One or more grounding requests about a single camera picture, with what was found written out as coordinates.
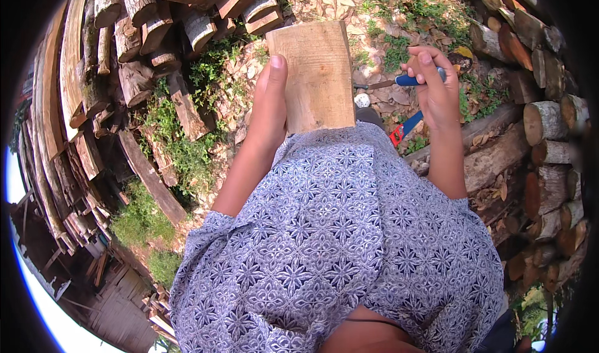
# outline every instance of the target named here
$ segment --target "person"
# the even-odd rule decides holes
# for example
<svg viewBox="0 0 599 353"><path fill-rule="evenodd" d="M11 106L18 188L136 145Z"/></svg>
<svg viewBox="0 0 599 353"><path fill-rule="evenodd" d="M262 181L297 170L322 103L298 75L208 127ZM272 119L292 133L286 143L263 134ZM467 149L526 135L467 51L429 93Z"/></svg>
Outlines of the person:
<svg viewBox="0 0 599 353"><path fill-rule="evenodd" d="M189 233L172 286L184 352L480 345L503 304L503 270L468 208L458 77L435 48L409 53L402 70L425 83L416 91L430 129L427 179L398 156L371 108L355 127L286 138L287 62L272 56L247 137Z"/></svg>

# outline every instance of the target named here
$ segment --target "wooden board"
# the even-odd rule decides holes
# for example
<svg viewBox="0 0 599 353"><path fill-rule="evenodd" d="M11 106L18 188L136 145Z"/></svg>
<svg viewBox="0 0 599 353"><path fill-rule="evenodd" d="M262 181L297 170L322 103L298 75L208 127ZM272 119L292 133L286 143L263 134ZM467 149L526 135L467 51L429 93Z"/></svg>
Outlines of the wooden board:
<svg viewBox="0 0 599 353"><path fill-rule="evenodd" d="M352 62L345 22L313 22L266 34L271 56L287 59L289 133L353 127Z"/></svg>
<svg viewBox="0 0 599 353"><path fill-rule="evenodd" d="M81 59L81 23L85 0L71 0L66 13L65 32L61 50L61 99L65 127L77 128L85 122L81 109L81 91L75 67ZM67 130L69 141L77 133Z"/></svg>
<svg viewBox="0 0 599 353"><path fill-rule="evenodd" d="M146 186L146 189L154 200L156 200L156 203L169 221L173 225L177 225L184 220L187 213L185 213L183 207L181 207L173 194L162 183L154 167L141 152L139 144L133 137L133 133L128 130L120 131L119 138L131 169L139 176L141 182Z"/></svg>
<svg viewBox="0 0 599 353"><path fill-rule="evenodd" d="M65 150L62 140L61 121L58 117L58 89L56 72L58 71L58 47L62 16L65 12L66 0L58 7L46 33L46 50L44 53L44 68L42 71L42 125L46 137L48 157L53 160Z"/></svg>

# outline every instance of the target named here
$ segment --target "weed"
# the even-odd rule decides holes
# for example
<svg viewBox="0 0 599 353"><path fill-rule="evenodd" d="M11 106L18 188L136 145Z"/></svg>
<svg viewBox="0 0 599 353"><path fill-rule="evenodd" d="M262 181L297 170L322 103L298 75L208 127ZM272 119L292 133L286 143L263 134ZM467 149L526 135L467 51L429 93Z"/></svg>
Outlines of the weed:
<svg viewBox="0 0 599 353"><path fill-rule="evenodd" d="M148 270L150 270L156 282L164 287L171 288L182 260L177 253L153 249L148 258Z"/></svg>
<svg viewBox="0 0 599 353"><path fill-rule="evenodd" d="M386 35L385 42L391 44L385 53L385 71L395 72L400 68L402 63L407 62L410 58L407 49L407 46L410 44L410 40L403 36L393 37L391 35Z"/></svg>
<svg viewBox="0 0 599 353"><path fill-rule="evenodd" d="M126 185L124 192L130 203L121 208L113 219L111 228L116 237L127 246L145 246L148 239L158 237L170 243L175 229L141 181L132 180Z"/></svg>

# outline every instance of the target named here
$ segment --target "blue patterned shirt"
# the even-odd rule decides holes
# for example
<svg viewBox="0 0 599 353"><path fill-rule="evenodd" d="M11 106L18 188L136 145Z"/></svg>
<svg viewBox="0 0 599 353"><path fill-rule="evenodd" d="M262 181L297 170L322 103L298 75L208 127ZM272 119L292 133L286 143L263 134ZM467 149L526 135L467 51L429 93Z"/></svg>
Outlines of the blue patterned shirt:
<svg viewBox="0 0 599 353"><path fill-rule="evenodd" d="M358 304L428 352L474 349L503 302L466 199L418 178L370 123L296 134L235 218L187 237L171 291L184 352L315 352Z"/></svg>

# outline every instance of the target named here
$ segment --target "dry leaf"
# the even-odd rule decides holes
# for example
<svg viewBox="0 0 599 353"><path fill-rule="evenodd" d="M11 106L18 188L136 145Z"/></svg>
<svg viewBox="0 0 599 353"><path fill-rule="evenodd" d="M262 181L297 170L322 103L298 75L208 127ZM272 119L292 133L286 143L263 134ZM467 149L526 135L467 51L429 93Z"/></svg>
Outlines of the dry leaf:
<svg viewBox="0 0 599 353"><path fill-rule="evenodd" d="M474 139L472 139L472 145L473 145L474 147L478 147L478 145L480 144L480 142L481 142L482 140L483 140L483 135L481 135L481 134L480 134L480 135L478 135L478 136L475 136L475 138L474 138Z"/></svg>

